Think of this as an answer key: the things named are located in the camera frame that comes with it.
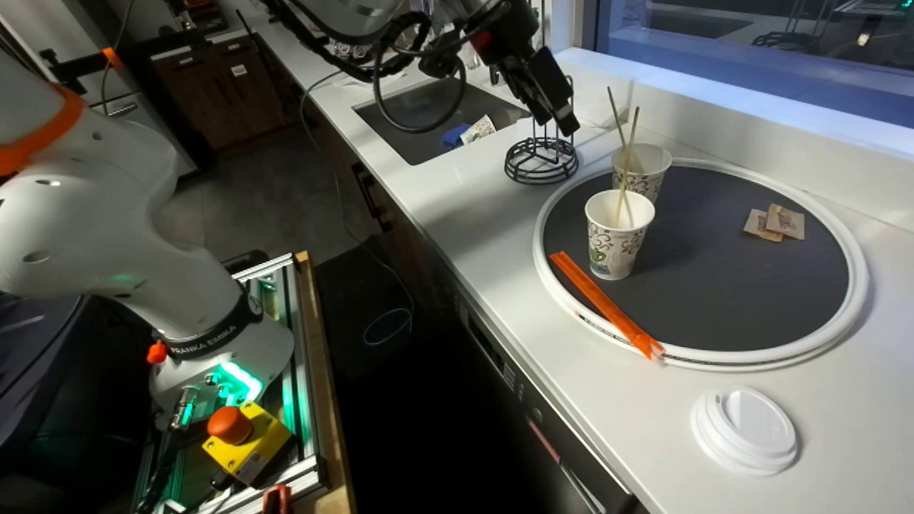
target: small card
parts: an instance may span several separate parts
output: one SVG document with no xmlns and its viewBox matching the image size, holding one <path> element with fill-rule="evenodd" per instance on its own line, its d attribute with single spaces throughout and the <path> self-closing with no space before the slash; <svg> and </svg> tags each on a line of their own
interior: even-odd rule
<svg viewBox="0 0 914 514">
<path fill-rule="evenodd" d="M 767 229 L 778 231 L 778 235 L 785 235 L 793 239 L 807 239 L 807 215 L 771 204 L 770 212 L 767 212 Z"/>
<path fill-rule="evenodd" d="M 745 231 L 745 235 L 754 235 L 754 238 L 761 238 L 761 239 L 783 242 L 783 235 L 780 235 L 780 231 L 770 231 L 770 229 L 767 229 L 767 218 L 770 218 L 770 215 L 767 215 L 764 209 L 753 209 L 750 218 L 745 218 L 744 231 Z"/>
</svg>

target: window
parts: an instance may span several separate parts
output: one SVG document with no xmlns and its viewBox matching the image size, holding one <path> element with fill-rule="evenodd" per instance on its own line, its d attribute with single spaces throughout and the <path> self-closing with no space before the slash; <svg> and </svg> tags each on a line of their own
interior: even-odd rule
<svg viewBox="0 0 914 514">
<path fill-rule="evenodd" d="M 605 54 L 914 126 L 914 0 L 591 0 Z"/>
</svg>

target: cabinet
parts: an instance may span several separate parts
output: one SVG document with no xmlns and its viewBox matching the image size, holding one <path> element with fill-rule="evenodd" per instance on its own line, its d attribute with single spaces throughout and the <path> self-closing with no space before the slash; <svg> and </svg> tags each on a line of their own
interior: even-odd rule
<svg viewBox="0 0 914 514">
<path fill-rule="evenodd" d="M 213 152 L 226 152 L 294 121 L 286 109 L 288 85 L 253 34 L 154 54 L 153 68 L 180 118 L 203 135 Z"/>
</svg>

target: green light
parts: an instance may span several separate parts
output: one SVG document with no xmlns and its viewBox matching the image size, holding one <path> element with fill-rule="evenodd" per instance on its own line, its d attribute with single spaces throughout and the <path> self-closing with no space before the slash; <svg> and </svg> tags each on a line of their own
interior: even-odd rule
<svg viewBox="0 0 914 514">
<path fill-rule="evenodd" d="M 237 363 L 220 363 L 214 371 L 214 382 L 220 385 L 220 396 L 226 396 L 226 406 L 234 406 L 237 396 L 243 396 L 243 402 L 257 399 L 264 392 L 264 382 L 254 379 L 250 371 L 243 371 Z"/>
</svg>

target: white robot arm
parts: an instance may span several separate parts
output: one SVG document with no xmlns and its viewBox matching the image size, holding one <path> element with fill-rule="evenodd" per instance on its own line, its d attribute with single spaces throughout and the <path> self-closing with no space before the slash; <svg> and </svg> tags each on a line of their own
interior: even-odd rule
<svg viewBox="0 0 914 514">
<path fill-rule="evenodd" d="M 228 361 L 274 379 L 293 332 L 260 319 L 208 251 L 153 229 L 177 184 L 176 146 L 90 111 L 4 51 L 0 78 L 0 292 L 101 295 L 141 315 L 170 343 L 153 379 L 160 406 Z"/>
</svg>

